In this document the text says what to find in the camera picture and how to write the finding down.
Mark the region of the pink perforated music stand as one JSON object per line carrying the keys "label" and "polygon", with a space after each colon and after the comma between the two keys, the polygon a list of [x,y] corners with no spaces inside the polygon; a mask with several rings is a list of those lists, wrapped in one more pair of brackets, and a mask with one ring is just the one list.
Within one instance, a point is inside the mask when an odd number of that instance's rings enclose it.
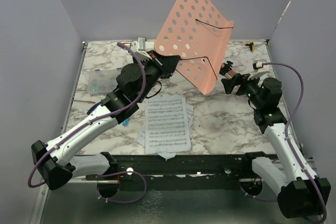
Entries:
{"label": "pink perforated music stand", "polygon": [[210,0],[176,0],[155,42],[163,56],[181,57],[176,70],[202,94],[217,82],[234,21]]}

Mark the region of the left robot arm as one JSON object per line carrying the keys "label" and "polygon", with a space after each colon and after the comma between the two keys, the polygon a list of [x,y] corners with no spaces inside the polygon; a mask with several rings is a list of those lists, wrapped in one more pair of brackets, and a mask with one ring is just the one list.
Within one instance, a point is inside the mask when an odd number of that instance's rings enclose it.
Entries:
{"label": "left robot arm", "polygon": [[116,88],[84,120],[47,143],[37,140],[31,145],[33,170],[39,172],[50,190],[56,190],[79,176],[112,178],[116,162],[110,154],[77,157],[77,153],[99,135],[132,116],[154,85],[173,75],[181,59],[178,55],[163,56],[154,50],[149,51],[145,60],[140,60],[135,53],[131,55],[133,63],[120,70]]}

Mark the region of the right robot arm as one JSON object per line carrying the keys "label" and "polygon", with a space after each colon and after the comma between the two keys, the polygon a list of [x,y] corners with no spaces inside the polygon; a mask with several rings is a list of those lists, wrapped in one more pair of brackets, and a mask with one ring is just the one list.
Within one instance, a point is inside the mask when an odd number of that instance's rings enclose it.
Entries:
{"label": "right robot arm", "polygon": [[266,78],[250,79],[248,74],[236,74],[221,80],[226,94],[238,87],[236,95],[245,95],[254,106],[254,121],[271,143],[282,165],[278,169],[264,154],[252,154],[241,164],[246,177],[259,175],[277,196],[281,213],[286,218],[326,216],[331,185],[311,168],[295,144],[287,120],[278,104],[282,97],[281,82]]}

